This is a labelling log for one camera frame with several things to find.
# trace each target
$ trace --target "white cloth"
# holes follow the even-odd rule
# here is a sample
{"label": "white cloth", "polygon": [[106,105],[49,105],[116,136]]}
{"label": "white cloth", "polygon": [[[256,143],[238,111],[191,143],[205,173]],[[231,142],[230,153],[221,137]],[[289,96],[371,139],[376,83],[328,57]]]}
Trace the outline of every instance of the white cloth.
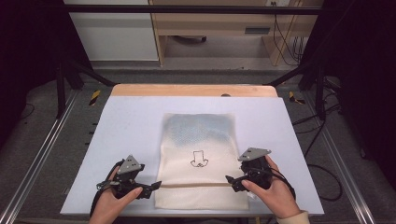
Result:
{"label": "white cloth", "polygon": [[245,192],[225,176],[243,175],[233,116],[166,114],[155,206],[165,209],[248,209]]}

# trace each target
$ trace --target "hand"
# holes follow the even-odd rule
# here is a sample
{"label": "hand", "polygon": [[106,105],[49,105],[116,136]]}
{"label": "hand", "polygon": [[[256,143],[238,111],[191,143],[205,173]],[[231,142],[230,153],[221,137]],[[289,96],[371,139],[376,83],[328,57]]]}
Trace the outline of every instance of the hand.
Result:
{"label": "hand", "polygon": [[[277,165],[271,160],[269,156],[265,156],[271,168],[279,171]],[[243,180],[242,185],[256,194],[268,208],[278,217],[287,218],[296,216],[302,211],[295,202],[288,186],[280,179],[273,176],[271,187],[269,189],[262,189],[255,183]]]}
{"label": "hand", "polygon": [[[119,168],[120,167],[116,167],[116,169],[114,169],[109,178],[110,180],[113,179]],[[143,189],[133,189],[120,199],[114,196],[115,192],[113,192],[113,190],[113,188],[109,188],[103,191],[93,211],[90,224],[111,224],[126,205],[139,196]]]}

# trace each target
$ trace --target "white sleeve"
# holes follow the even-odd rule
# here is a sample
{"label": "white sleeve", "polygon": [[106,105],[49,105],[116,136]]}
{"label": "white sleeve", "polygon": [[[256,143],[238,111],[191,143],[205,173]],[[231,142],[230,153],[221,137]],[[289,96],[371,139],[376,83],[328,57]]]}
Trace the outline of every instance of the white sleeve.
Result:
{"label": "white sleeve", "polygon": [[288,218],[277,218],[279,224],[309,224],[308,213],[303,211],[299,215]]}

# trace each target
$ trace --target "white table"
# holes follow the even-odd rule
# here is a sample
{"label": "white table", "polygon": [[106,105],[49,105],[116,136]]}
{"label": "white table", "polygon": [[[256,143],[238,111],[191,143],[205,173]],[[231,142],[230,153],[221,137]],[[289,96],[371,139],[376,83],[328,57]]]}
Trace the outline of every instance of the white table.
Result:
{"label": "white table", "polygon": [[[216,96],[223,93],[232,97]],[[289,114],[283,99],[276,97],[275,89],[211,85],[116,86],[61,213],[89,214],[96,184],[104,180],[115,162],[129,154],[146,164],[136,181],[154,183],[160,163],[164,113],[233,113],[239,153],[248,147],[271,149],[270,156],[295,188],[301,209],[310,215],[324,214]],[[249,210],[241,211],[167,210],[154,207],[154,195],[148,200],[133,201],[121,213],[137,217],[259,217],[266,214],[271,212],[259,199],[249,199]]]}

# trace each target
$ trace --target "wire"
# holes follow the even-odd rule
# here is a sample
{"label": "wire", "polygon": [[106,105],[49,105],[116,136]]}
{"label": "wire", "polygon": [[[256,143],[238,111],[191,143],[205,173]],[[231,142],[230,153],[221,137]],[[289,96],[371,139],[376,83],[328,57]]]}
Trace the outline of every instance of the wire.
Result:
{"label": "wire", "polygon": [[316,129],[318,129],[318,128],[320,128],[320,126],[318,126],[318,127],[316,127],[316,128],[313,128],[313,129],[311,129],[311,130],[308,130],[308,131],[297,132],[297,134],[298,134],[298,133],[312,133],[314,130],[316,130]]}
{"label": "wire", "polygon": [[[328,97],[332,96],[332,95],[336,95],[336,94],[335,94],[334,92],[329,93],[328,95],[326,95],[326,96],[324,97],[324,101],[326,101],[326,99],[327,99]],[[327,109],[325,110],[326,115],[331,114],[333,111],[337,110],[339,107],[340,107],[340,104],[336,104],[336,105],[330,106],[329,108],[327,108]],[[297,125],[297,124],[304,123],[304,122],[306,122],[306,121],[308,121],[308,120],[310,120],[310,119],[312,119],[312,118],[315,118],[315,117],[317,117],[317,116],[318,116],[318,114],[313,115],[313,116],[310,116],[310,117],[307,117],[307,118],[304,118],[304,119],[299,119],[299,120],[293,122],[292,125],[294,126],[294,125]],[[320,126],[314,128],[314,129],[312,129],[311,131],[305,132],[305,133],[308,133],[308,132],[312,132],[312,131],[318,129],[318,131],[317,131],[317,133],[315,134],[313,140],[311,141],[311,143],[310,143],[308,149],[307,149],[306,152],[304,153],[304,158],[305,158],[305,159],[306,159],[306,157],[307,157],[309,151],[311,150],[312,146],[313,146],[314,143],[316,142],[316,140],[317,140],[319,134],[321,133],[321,131],[322,131],[324,125],[325,125],[325,123],[326,123],[326,119],[323,120],[323,122],[320,124]],[[332,176],[332,178],[335,179],[335,181],[336,181],[336,183],[337,183],[337,185],[338,185],[339,191],[338,191],[338,195],[337,195],[336,197],[334,197],[334,198],[323,197],[323,196],[321,196],[320,193],[318,192],[318,196],[319,196],[320,199],[325,200],[325,201],[328,201],[328,202],[335,202],[335,201],[339,200],[339,199],[342,197],[342,195],[343,195],[342,184],[341,184],[340,180],[337,178],[337,176],[336,176],[335,174],[333,174],[333,173],[332,173],[331,171],[329,171],[328,169],[326,169],[326,168],[324,168],[324,167],[322,167],[322,166],[319,166],[319,165],[307,164],[307,166],[308,166],[308,167],[315,167],[315,168],[318,168],[318,169],[320,169],[320,170],[322,170],[322,171],[328,173],[329,175]]]}
{"label": "wire", "polygon": [[265,222],[265,224],[270,224],[270,223],[271,223],[271,221],[272,221],[272,219],[274,219],[274,217],[270,217],[270,218],[268,218],[268,220]]}
{"label": "wire", "polygon": [[250,171],[263,172],[263,173],[266,173],[268,175],[271,175],[271,176],[274,176],[274,177],[278,178],[279,180],[281,180],[283,183],[285,183],[288,186],[288,188],[290,190],[290,193],[292,194],[294,200],[296,199],[296,192],[295,192],[294,188],[291,186],[291,184],[289,183],[288,179],[286,179],[286,177],[283,176],[278,170],[270,168],[272,171],[276,171],[279,175],[276,175],[273,172],[269,172],[269,171],[267,171],[265,169],[262,170],[262,169],[251,168],[251,167],[249,167],[248,169]]}
{"label": "wire", "polygon": [[336,175],[334,175],[334,174],[333,174],[331,171],[329,171],[328,169],[326,169],[326,168],[324,168],[324,167],[322,167],[322,166],[319,166],[319,165],[307,164],[307,166],[308,166],[308,167],[315,167],[315,168],[318,168],[318,169],[320,169],[320,170],[322,170],[322,171],[328,173],[328,174],[331,175],[331,176],[335,179],[335,181],[337,182],[337,185],[338,185],[338,188],[339,188],[338,195],[337,195],[336,197],[334,197],[334,198],[326,198],[326,197],[321,196],[321,195],[319,194],[319,192],[318,192],[318,195],[319,195],[319,198],[320,198],[320,199],[323,199],[323,200],[329,201],[329,202],[335,202],[335,201],[339,200],[339,199],[343,196],[343,186],[341,185],[341,181],[337,178]]}
{"label": "wire", "polygon": [[275,14],[274,16],[275,16],[275,22],[274,22],[273,39],[274,39],[274,44],[275,44],[277,50],[279,51],[280,56],[281,56],[282,59],[283,59],[283,62],[285,62],[285,64],[287,64],[287,65],[299,65],[299,64],[297,64],[297,63],[288,63],[288,62],[286,62],[286,59],[285,59],[285,57],[283,56],[282,50],[280,50],[279,46],[277,45],[276,40],[275,40],[275,31],[276,31],[276,28],[278,29],[280,35],[282,36],[282,39],[283,39],[283,41],[284,41],[284,43],[285,43],[285,45],[286,45],[286,48],[287,48],[288,51],[289,51],[289,54],[290,54],[291,58],[292,58],[294,61],[296,61],[296,60],[294,59],[294,57],[292,56],[291,52],[290,52],[290,49],[289,49],[289,46],[288,46],[288,43],[287,43],[285,37],[282,35],[282,32],[281,32],[281,30],[279,29],[279,26],[278,26],[278,24],[277,24],[276,14]]}
{"label": "wire", "polygon": [[[285,36],[283,36],[282,31],[281,31],[280,28],[279,28],[279,24],[277,23],[277,15],[274,14],[274,17],[275,17],[275,21],[274,21],[273,39],[274,39],[274,44],[275,44],[277,50],[278,50],[279,53],[280,53],[280,56],[282,57],[283,61],[284,61],[285,64],[287,64],[287,65],[300,65],[300,60],[301,60],[302,55],[303,55],[302,52],[303,52],[303,45],[304,45],[303,40],[304,40],[304,38],[302,37],[302,39],[301,39],[300,48],[299,48],[299,53],[297,54],[298,56],[296,57],[296,56],[294,55],[294,52],[295,52],[294,44],[293,44],[293,53],[291,53],[290,48],[289,48],[289,45],[288,45],[288,42],[287,42]],[[286,48],[288,49],[288,52],[289,52],[291,58],[292,58],[295,62],[297,62],[296,64],[286,62],[286,59],[285,59],[285,57],[284,57],[284,55],[283,55],[283,53],[282,53],[282,50],[279,48],[279,46],[278,46],[277,43],[276,43],[276,39],[275,39],[276,28],[277,28],[277,30],[279,31],[280,36],[282,37],[283,42],[285,43]]]}
{"label": "wire", "polygon": [[312,146],[314,145],[315,141],[317,140],[317,138],[318,138],[320,132],[322,131],[322,129],[323,129],[323,127],[324,127],[325,122],[326,122],[326,119],[323,120],[323,123],[320,125],[317,134],[315,134],[314,139],[311,141],[311,144],[309,144],[308,149],[307,149],[306,152],[304,153],[304,158],[306,158],[306,156],[308,155],[308,152],[311,150]]}

